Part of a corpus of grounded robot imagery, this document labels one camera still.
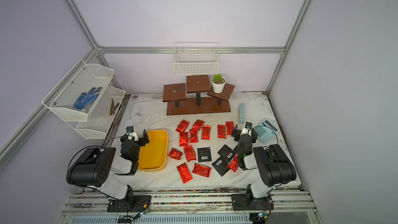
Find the black tea bag packet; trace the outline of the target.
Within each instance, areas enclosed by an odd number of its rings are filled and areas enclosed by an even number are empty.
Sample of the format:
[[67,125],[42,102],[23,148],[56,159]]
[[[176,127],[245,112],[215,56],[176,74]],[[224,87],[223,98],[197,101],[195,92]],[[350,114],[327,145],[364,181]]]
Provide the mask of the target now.
[[230,168],[228,168],[228,163],[222,157],[219,157],[211,165],[221,177],[223,177],[230,170]]
[[221,158],[226,161],[227,163],[230,163],[233,158],[235,157],[235,155],[237,154],[237,152],[235,150],[233,150],[232,148],[230,148],[227,145],[223,145],[219,151],[217,152]]
[[198,162],[210,162],[210,161],[212,161],[210,147],[198,148]]

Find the yellow plastic storage box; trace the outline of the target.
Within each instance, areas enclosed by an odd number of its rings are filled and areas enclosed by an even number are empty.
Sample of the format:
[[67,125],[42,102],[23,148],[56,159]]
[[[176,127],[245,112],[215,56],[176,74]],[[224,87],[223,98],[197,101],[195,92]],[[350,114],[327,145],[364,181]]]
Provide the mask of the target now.
[[140,149],[138,170],[161,171],[167,163],[169,134],[166,130],[151,130],[147,134],[149,143]]

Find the eleventh red tea bag packet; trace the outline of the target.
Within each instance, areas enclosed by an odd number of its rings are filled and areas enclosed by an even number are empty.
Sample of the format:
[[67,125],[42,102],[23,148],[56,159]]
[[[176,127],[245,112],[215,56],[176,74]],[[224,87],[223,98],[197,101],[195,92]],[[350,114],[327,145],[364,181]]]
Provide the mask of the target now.
[[191,172],[189,171],[188,165],[186,163],[180,164],[176,168],[184,184],[193,180]]

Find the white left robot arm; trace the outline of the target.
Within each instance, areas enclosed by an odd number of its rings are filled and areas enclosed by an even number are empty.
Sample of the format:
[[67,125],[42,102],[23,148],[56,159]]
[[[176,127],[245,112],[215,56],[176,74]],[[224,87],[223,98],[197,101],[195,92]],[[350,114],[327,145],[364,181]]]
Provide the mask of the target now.
[[134,202],[131,186],[120,182],[117,175],[135,175],[139,166],[140,148],[149,143],[146,130],[138,137],[132,126],[121,136],[121,155],[114,147],[89,146],[68,165],[66,180],[70,185],[93,188],[113,200]]

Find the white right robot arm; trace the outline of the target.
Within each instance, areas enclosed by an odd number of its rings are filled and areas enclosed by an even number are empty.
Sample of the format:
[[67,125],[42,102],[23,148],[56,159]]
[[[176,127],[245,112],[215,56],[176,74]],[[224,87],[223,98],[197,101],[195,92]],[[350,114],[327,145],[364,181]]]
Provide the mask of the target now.
[[280,145],[254,147],[258,137],[251,123],[246,123],[243,130],[234,127],[231,136],[238,141],[237,154],[233,160],[245,170],[259,172],[259,178],[248,185],[244,194],[231,195],[234,211],[272,211],[274,209],[271,192],[297,178],[296,169]]

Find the teal calculator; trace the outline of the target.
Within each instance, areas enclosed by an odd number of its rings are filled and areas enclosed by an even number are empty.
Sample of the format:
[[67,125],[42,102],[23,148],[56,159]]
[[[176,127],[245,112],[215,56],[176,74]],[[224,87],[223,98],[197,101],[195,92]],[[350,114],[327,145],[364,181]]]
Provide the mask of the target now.
[[280,132],[279,126],[269,119],[264,119],[257,126],[253,127],[253,129],[257,132],[258,139],[262,143],[266,143],[275,138]]

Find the pale green eraser block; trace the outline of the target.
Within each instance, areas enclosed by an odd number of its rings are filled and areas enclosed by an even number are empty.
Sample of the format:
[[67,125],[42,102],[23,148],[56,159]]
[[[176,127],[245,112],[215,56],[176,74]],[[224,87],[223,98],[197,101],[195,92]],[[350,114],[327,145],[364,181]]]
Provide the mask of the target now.
[[244,123],[244,122],[245,122],[245,104],[240,103],[239,112],[238,112],[238,123]]

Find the brown twig bundle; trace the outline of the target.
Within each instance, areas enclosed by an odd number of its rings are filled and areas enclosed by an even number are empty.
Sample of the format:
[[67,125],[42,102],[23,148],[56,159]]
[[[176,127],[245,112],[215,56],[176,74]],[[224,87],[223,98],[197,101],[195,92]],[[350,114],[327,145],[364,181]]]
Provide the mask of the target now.
[[118,102],[118,103],[115,103],[114,99],[112,99],[112,101],[111,101],[111,106],[110,106],[110,111],[109,111],[109,115],[110,115],[110,116],[113,116],[113,115],[116,113],[116,111],[117,111],[119,105],[120,105],[119,102]]

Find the lower white mesh shelf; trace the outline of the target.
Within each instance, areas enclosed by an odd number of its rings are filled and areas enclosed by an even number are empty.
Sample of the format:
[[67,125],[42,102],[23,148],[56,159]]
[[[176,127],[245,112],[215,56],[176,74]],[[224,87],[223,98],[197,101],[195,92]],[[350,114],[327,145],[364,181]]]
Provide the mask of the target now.
[[94,110],[89,116],[87,121],[77,123],[74,128],[86,140],[90,139],[104,139],[116,117],[109,115],[111,101],[114,99],[115,103],[122,103],[125,96],[125,91],[108,86],[103,95],[97,100]]

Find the white mesh shelf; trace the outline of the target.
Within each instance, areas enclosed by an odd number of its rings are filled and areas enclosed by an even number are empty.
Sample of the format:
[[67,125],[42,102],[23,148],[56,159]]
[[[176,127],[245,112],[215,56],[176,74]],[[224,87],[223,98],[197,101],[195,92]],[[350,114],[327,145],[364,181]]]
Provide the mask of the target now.
[[125,96],[125,91],[108,86],[103,95],[97,100],[94,110],[89,116],[87,121],[77,123],[74,128],[86,140],[90,139],[104,139],[116,117],[109,115],[111,101],[114,99],[115,103],[122,103]]
[[[65,122],[87,121],[94,110],[98,99],[103,95],[114,77],[114,70],[99,64],[79,60],[67,75],[42,100],[48,108]],[[97,100],[85,110],[73,108],[74,102],[91,88],[102,87]]]

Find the blue dotted work glove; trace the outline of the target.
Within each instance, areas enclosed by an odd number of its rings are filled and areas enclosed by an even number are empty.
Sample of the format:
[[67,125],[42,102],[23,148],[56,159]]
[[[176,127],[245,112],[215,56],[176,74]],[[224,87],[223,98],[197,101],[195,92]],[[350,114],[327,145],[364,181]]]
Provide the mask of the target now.
[[99,97],[102,87],[91,88],[87,93],[83,92],[78,99],[74,102],[73,108],[76,110],[85,110]]

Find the white potted green plant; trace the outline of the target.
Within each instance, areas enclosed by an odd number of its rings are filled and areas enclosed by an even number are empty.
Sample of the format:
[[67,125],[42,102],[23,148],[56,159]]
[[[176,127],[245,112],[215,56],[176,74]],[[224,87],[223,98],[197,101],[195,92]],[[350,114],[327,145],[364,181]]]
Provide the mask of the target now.
[[220,94],[223,92],[226,85],[226,79],[221,74],[216,74],[211,79],[212,90],[214,93]]

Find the brown wooden tiered stand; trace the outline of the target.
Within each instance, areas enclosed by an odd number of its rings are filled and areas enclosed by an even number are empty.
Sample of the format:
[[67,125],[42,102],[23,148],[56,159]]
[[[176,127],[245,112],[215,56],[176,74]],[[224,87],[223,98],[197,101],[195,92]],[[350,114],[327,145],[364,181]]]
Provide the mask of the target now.
[[228,113],[231,111],[229,99],[235,89],[226,83],[222,93],[212,90],[208,75],[187,76],[185,83],[170,84],[163,87],[163,102],[167,103],[166,114],[194,115]]

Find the upper white mesh shelf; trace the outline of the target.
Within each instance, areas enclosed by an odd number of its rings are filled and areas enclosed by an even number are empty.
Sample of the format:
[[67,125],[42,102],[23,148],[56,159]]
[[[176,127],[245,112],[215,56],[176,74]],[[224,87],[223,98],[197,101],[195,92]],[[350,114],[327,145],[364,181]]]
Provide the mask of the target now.
[[[114,77],[114,70],[99,64],[79,60],[67,75],[42,100],[48,108],[65,122],[87,121],[94,110],[98,99],[103,95]],[[74,102],[91,88],[102,87],[97,100],[85,110],[73,108]]]

